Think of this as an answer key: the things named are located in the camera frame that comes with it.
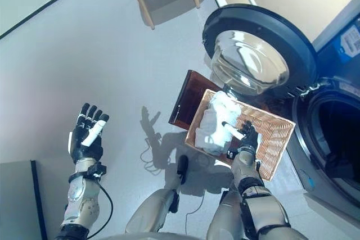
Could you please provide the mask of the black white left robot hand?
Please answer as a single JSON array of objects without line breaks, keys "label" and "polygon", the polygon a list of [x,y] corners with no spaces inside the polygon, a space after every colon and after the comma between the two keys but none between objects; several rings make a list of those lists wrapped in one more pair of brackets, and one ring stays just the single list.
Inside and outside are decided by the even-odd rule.
[{"label": "black white left robot hand", "polygon": [[69,133],[68,153],[73,162],[86,158],[100,161],[103,155],[102,131],[109,120],[97,106],[85,103],[76,119],[75,128]]}]

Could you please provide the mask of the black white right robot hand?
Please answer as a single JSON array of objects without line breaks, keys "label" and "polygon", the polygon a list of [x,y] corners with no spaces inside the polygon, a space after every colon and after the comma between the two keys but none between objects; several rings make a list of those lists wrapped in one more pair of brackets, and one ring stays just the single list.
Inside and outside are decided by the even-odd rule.
[{"label": "black white right robot hand", "polygon": [[260,134],[255,130],[255,127],[251,121],[245,121],[240,129],[236,129],[226,121],[222,122],[222,126],[240,142],[240,148],[245,148],[249,152],[256,154],[259,144],[258,138]]}]

